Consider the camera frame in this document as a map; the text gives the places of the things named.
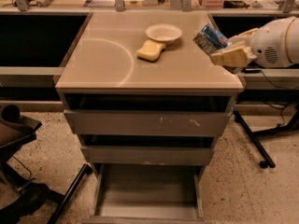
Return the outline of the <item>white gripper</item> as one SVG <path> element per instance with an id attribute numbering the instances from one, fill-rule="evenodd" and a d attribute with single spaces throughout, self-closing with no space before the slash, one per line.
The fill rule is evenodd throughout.
<path id="1" fill-rule="evenodd" d="M 229 38 L 231 45 L 248 45 L 220 49 L 209 55 L 214 65 L 238 73 L 252 61 L 265 68 L 285 68 L 294 64 L 294 17 L 268 22 Z"/>

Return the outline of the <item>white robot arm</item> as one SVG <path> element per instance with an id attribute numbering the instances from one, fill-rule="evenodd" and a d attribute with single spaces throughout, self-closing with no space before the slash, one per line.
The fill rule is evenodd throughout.
<path id="1" fill-rule="evenodd" d="M 251 62 L 263 68 L 287 68 L 299 63 L 299 18 L 289 17 L 268 22 L 229 38 L 228 46 L 209 58 L 232 74 L 246 69 Z"/>

